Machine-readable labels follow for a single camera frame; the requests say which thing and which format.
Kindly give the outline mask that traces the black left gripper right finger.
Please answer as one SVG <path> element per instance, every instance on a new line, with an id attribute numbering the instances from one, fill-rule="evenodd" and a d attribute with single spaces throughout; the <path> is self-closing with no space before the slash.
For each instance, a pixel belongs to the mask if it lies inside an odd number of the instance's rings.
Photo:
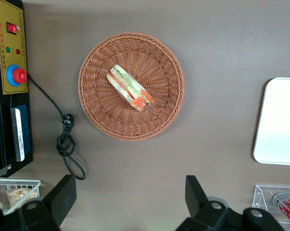
<path id="1" fill-rule="evenodd" d="M 190 217 L 177 228 L 178 231 L 220 231 L 228 216 L 228 208 L 218 200 L 209 200 L 193 175 L 186 176 L 185 201 Z"/>

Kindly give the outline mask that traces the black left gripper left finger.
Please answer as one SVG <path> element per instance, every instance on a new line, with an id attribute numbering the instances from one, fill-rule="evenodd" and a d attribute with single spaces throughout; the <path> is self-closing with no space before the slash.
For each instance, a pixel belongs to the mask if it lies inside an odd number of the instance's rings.
<path id="1" fill-rule="evenodd" d="M 76 201 L 76 179 L 65 175 L 43 198 L 31 199 L 17 210 L 22 231 L 59 231 Z"/>

